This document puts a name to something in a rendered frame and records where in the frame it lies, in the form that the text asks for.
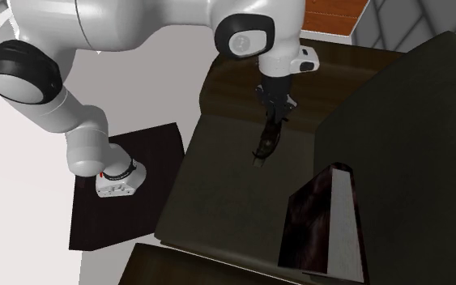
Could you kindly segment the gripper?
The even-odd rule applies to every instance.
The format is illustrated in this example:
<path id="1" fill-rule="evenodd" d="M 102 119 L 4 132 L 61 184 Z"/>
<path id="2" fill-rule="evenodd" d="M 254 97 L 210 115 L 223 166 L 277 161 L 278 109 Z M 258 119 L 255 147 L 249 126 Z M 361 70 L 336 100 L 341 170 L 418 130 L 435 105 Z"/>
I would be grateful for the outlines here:
<path id="1" fill-rule="evenodd" d="M 253 166 L 262 167 L 279 144 L 282 122 L 294 108 L 297 102 L 290 96 L 292 76 L 271 77 L 262 75 L 261 83 L 257 85 L 257 97 L 265 106 L 269 117 L 261 133 L 257 148 L 252 152 Z"/>

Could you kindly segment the dark red book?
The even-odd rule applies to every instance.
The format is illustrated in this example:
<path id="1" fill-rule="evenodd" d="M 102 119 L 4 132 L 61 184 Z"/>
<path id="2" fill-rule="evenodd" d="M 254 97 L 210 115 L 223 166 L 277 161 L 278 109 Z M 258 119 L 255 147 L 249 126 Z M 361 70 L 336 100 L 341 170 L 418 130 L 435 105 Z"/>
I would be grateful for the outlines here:
<path id="1" fill-rule="evenodd" d="M 288 198 L 278 267 L 370 285 L 354 172 L 336 162 Z"/>

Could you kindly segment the orange wooden furniture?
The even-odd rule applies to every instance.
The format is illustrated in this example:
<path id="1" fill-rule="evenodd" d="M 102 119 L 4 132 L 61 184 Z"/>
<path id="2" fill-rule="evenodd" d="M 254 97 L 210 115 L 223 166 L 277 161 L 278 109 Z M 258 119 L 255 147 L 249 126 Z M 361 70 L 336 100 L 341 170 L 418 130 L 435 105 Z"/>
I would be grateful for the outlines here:
<path id="1" fill-rule="evenodd" d="M 350 36 L 370 0 L 305 0 L 302 30 Z"/>

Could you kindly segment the black robot stand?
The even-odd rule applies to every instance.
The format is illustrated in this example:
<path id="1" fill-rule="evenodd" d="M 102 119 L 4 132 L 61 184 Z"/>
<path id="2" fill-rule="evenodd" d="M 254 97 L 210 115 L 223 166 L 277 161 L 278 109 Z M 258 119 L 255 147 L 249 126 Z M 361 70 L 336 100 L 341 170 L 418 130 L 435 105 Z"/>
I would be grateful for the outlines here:
<path id="1" fill-rule="evenodd" d="M 101 198 L 94 177 L 76 177 L 69 249 L 93 251 L 153 233 L 185 156 L 177 124 L 115 135 L 111 143 L 123 147 L 147 169 L 134 194 Z"/>

